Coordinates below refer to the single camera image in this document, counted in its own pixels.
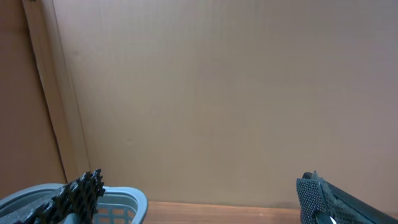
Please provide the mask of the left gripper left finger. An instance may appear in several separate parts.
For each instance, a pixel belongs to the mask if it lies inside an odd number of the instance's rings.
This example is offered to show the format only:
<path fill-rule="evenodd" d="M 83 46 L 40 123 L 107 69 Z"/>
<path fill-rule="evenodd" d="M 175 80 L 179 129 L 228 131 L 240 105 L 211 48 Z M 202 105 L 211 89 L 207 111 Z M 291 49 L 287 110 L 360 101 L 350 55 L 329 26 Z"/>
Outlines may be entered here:
<path fill-rule="evenodd" d="M 86 172 L 63 187 L 60 192 L 33 208 L 19 223 L 58 223 L 68 215 L 76 215 L 78 223 L 91 223 L 98 213 L 98 198 L 105 193 L 101 169 Z"/>

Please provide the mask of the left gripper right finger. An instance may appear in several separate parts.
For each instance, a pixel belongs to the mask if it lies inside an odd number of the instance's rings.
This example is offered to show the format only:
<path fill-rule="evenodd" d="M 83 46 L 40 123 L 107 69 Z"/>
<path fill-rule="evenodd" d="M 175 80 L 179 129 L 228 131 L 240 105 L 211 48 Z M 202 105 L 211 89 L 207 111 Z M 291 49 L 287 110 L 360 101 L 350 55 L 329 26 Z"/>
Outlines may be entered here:
<path fill-rule="evenodd" d="M 302 224 L 397 224 L 397 219 L 327 182 L 316 172 L 296 181 Z"/>

